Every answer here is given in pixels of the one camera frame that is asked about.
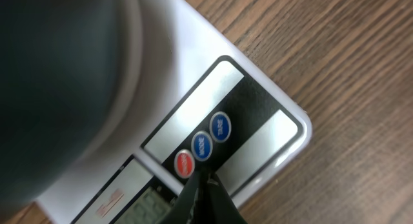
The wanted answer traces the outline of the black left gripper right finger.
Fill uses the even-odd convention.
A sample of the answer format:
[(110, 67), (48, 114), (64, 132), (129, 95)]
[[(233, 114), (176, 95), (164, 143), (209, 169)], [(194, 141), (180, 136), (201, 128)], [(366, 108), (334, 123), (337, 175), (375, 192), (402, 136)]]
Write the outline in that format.
[(202, 223), (247, 224), (215, 173), (207, 172), (202, 186)]

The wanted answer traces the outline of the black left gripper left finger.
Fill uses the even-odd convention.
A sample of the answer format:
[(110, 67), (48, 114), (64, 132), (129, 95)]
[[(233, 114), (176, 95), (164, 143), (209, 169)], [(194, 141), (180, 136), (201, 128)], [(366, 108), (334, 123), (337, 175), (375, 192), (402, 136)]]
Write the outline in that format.
[(160, 224), (190, 224), (195, 223), (194, 210), (199, 200), (201, 173), (194, 172), (182, 189), (170, 212)]

